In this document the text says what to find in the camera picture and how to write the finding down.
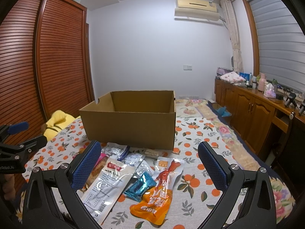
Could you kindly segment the white red-label snack pouch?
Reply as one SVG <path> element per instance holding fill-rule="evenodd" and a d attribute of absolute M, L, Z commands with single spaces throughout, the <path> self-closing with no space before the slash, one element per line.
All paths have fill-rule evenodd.
<path fill-rule="evenodd" d="M 109 158 L 81 200 L 92 218 L 102 224 L 134 175 L 136 168 Z"/>

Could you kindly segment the pink brown snack packet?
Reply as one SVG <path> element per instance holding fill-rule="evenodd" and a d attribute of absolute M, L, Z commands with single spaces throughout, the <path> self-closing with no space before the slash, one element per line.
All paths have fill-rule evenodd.
<path fill-rule="evenodd" d="M 108 160 L 108 156 L 104 153 L 101 153 L 100 157 L 98 158 L 97 163 L 95 164 L 92 172 L 90 173 L 87 181 L 85 182 L 84 187 L 81 189 L 81 191 L 84 193 L 91 185 L 92 183 L 95 181 L 95 179 L 99 176 L 101 170 L 103 169 L 103 167 L 105 166 L 107 160 Z"/>

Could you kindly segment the silver blue snack pouch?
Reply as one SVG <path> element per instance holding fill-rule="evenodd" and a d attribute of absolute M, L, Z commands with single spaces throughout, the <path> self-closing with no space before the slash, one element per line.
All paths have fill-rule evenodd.
<path fill-rule="evenodd" d="M 108 158 L 122 161 L 129 153 L 129 149 L 130 146 L 128 145 L 119 145 L 109 142 L 104 148 L 102 148 L 101 152 L 106 154 Z"/>

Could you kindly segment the blue foil snack packet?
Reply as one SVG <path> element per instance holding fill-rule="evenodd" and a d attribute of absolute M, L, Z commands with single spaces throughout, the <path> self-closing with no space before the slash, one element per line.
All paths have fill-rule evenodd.
<path fill-rule="evenodd" d="M 153 178 L 147 172 L 144 172 L 134 184 L 124 191 L 124 195 L 134 201 L 140 202 L 143 194 L 150 188 L 155 187 L 156 184 Z"/>

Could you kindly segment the silver orange-stripe snack pouch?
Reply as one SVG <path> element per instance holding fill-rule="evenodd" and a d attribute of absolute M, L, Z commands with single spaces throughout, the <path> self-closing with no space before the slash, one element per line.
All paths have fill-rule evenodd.
<path fill-rule="evenodd" d="M 144 159 L 144 155 L 139 154 L 137 152 L 132 152 L 127 154 L 126 157 L 122 160 L 122 162 L 124 164 L 136 168 L 133 176 L 134 178 L 140 178 L 145 172 L 148 173 L 150 177 L 152 177 L 155 171 L 148 165 L 148 163 Z"/>

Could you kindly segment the orange chicken-feet snack pouch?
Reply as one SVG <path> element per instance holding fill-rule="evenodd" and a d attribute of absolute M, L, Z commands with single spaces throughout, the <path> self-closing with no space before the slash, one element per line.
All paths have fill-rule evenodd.
<path fill-rule="evenodd" d="M 182 159 L 159 157 L 152 176 L 156 185 L 143 194 L 141 202 L 130 207 L 130 213 L 152 224 L 162 225 L 173 199 L 173 186 L 184 165 Z"/>

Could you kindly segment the small white cake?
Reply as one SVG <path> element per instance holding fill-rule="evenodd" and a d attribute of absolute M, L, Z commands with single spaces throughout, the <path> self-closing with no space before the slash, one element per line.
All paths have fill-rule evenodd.
<path fill-rule="evenodd" d="M 167 157 L 169 154 L 162 150 L 145 149 L 144 155 L 149 158 L 157 159 L 158 157 Z"/>

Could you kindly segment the yellow plush toy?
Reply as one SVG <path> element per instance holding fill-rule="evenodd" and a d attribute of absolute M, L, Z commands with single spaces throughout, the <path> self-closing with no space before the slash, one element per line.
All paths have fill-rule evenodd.
<path fill-rule="evenodd" d="M 75 118 L 72 115 L 63 112 L 62 110 L 57 110 L 51 115 L 51 118 L 41 126 L 41 132 L 47 140 L 50 141 L 74 120 Z"/>

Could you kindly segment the orange print bed sheet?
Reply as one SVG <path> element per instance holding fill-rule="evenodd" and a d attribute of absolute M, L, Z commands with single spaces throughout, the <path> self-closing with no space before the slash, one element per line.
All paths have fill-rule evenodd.
<path fill-rule="evenodd" d="M 136 202 L 122 194 L 102 224 L 102 228 L 197 228 L 222 194 L 215 188 L 201 163 L 197 146 L 202 141 L 207 141 L 229 164 L 238 164 L 222 140 L 216 135 L 207 136 L 211 132 L 218 133 L 216 129 L 211 128 L 211 122 L 206 118 L 176 119 L 173 150 L 162 151 L 168 152 L 169 158 L 183 159 L 185 165 L 173 186 L 173 200 L 162 225 L 151 224 L 130 214 L 130 206 Z M 48 141 L 46 147 L 39 150 L 26 163 L 26 172 L 22 174 L 24 180 L 28 182 L 31 171 L 36 166 L 42 170 L 52 170 L 58 168 L 61 163 L 70 163 L 88 144 L 83 123 L 78 118 Z"/>

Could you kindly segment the wooden louvered wardrobe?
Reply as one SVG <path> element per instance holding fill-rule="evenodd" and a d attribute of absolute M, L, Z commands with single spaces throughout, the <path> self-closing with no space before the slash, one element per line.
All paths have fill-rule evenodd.
<path fill-rule="evenodd" d="M 61 110 L 93 101 L 87 9 L 73 0 L 18 0 L 1 24 L 1 124 L 27 122 L 18 144 Z"/>

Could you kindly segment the brown cardboard box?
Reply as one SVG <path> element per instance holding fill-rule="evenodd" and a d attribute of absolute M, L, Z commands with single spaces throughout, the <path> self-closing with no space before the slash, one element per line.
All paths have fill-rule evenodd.
<path fill-rule="evenodd" d="M 176 104 L 172 90 L 109 92 L 80 109 L 89 140 L 172 150 Z"/>

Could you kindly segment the pink thermos bottle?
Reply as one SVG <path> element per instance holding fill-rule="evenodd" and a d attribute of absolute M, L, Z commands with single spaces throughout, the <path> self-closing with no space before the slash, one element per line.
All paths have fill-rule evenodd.
<path fill-rule="evenodd" d="M 264 73 L 260 73 L 260 78 L 258 80 L 258 90 L 264 92 L 264 86 L 266 82 L 266 75 Z"/>

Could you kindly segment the grey window blind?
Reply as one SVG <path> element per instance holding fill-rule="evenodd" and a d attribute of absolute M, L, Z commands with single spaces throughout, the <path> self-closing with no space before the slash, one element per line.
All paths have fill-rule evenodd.
<path fill-rule="evenodd" d="M 304 92 L 304 34 L 281 0 L 246 0 L 258 37 L 259 69 L 268 80 Z"/>

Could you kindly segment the beige curtain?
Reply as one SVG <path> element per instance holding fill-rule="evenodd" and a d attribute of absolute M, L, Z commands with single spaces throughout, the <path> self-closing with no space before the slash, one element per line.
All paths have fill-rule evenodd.
<path fill-rule="evenodd" d="M 220 0 L 220 6 L 225 16 L 225 23 L 229 31 L 233 49 L 233 69 L 235 72 L 243 72 L 243 62 L 240 48 L 240 37 L 236 14 L 231 0 Z"/>

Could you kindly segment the wall air conditioner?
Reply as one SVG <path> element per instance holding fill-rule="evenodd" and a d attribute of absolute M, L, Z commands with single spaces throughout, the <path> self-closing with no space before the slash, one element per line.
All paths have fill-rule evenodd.
<path fill-rule="evenodd" d="M 210 21 L 220 20 L 216 4 L 206 0 L 176 0 L 174 15 Z"/>

